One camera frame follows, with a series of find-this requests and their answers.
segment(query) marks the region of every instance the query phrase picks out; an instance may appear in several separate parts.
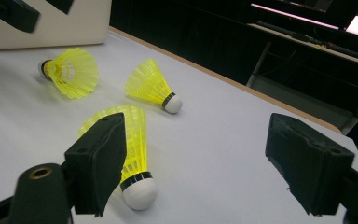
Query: shuttlecock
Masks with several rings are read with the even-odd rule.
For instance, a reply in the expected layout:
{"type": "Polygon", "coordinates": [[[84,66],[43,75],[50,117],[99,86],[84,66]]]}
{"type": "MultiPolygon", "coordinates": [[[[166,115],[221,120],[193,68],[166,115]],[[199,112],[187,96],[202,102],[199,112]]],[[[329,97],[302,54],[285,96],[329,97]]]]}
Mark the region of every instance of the shuttlecock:
{"type": "Polygon", "coordinates": [[[78,133],[81,136],[99,119],[116,113],[124,114],[127,157],[121,172],[120,188],[126,204],[144,210],[156,200],[158,189],[147,169],[145,112],[138,106],[112,106],[88,119],[78,133]]]}
{"type": "Polygon", "coordinates": [[[125,86],[125,92],[148,102],[162,105],[170,112],[177,113],[182,107],[182,100],[171,91],[154,59],[143,61],[131,73],[125,86]]]}
{"type": "Polygon", "coordinates": [[[98,83],[98,66],[84,49],[67,49],[55,59],[38,65],[39,73],[50,78],[69,98],[82,98],[94,91],[98,83]]]}

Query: table surface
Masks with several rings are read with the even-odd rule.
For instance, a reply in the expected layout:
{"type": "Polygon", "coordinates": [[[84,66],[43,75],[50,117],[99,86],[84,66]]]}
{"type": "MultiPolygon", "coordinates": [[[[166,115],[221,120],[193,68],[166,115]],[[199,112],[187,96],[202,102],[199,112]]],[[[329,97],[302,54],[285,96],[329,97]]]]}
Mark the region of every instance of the table surface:
{"type": "Polygon", "coordinates": [[[138,105],[147,118],[148,166],[158,184],[155,203],[133,211],[117,188],[102,218],[74,214],[76,224],[342,223],[342,206],[335,216],[308,216],[264,154],[269,116],[281,113],[355,152],[358,170],[355,144],[337,129],[115,29],[104,44],[82,48],[95,56],[100,81],[95,92],[79,100],[61,95],[37,70],[40,61],[67,48],[0,50],[0,201],[14,193],[26,169],[63,163],[77,130],[94,113],[138,105]],[[128,76],[147,58],[157,61],[182,98],[178,114],[125,95],[128,76]]]}

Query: black band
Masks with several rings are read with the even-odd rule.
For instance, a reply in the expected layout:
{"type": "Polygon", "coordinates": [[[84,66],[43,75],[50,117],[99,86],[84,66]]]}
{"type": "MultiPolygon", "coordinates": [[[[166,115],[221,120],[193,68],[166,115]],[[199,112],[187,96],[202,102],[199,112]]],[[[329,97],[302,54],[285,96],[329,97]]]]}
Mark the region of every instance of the black band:
{"type": "Polygon", "coordinates": [[[164,102],[162,102],[162,106],[165,108],[165,105],[167,105],[167,103],[173,98],[173,96],[175,96],[176,94],[174,92],[171,92],[171,94],[169,94],[167,96],[167,98],[165,98],[164,102]]]}
{"type": "Polygon", "coordinates": [[[42,65],[40,65],[40,70],[42,71],[42,74],[45,75],[46,78],[50,79],[50,77],[48,76],[48,74],[45,73],[45,65],[46,63],[51,62],[51,60],[45,60],[42,65]]]}
{"type": "Polygon", "coordinates": [[[124,189],[131,186],[132,184],[134,184],[140,180],[147,179],[147,178],[153,178],[152,174],[148,171],[141,172],[139,174],[130,176],[129,178],[124,180],[123,183],[120,184],[121,191],[124,191],[124,189]]]}

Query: screw hole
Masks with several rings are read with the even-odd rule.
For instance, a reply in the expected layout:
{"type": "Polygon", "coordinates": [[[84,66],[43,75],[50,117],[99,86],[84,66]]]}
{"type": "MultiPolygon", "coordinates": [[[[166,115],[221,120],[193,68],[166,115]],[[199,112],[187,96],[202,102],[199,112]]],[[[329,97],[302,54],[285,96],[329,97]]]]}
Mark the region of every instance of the screw hole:
{"type": "Polygon", "coordinates": [[[31,179],[41,179],[41,178],[44,178],[44,177],[50,175],[51,172],[53,172],[53,170],[50,167],[42,166],[42,167],[40,167],[38,169],[33,170],[30,173],[29,177],[31,179]]]}

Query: shuttlecock cork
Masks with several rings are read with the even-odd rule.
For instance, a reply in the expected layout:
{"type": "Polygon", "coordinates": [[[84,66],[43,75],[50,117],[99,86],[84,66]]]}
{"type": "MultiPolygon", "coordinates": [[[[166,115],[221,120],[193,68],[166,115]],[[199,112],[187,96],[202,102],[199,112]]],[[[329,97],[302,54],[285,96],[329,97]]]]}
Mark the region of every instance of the shuttlecock cork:
{"type": "Polygon", "coordinates": [[[69,98],[80,99],[94,91],[98,83],[98,66],[94,57],[81,48],[67,49],[54,59],[38,65],[39,73],[51,79],[69,98]]]}
{"type": "Polygon", "coordinates": [[[79,134],[85,133],[97,120],[116,113],[124,114],[127,157],[121,171],[120,188],[126,204],[135,210],[150,207],[157,198],[156,182],[147,169],[145,112],[138,106],[112,106],[88,119],[79,134]]]}
{"type": "Polygon", "coordinates": [[[169,113],[182,108],[182,100],[171,91],[154,59],[140,63],[131,73],[125,85],[125,92],[133,97],[162,105],[169,113]]]}

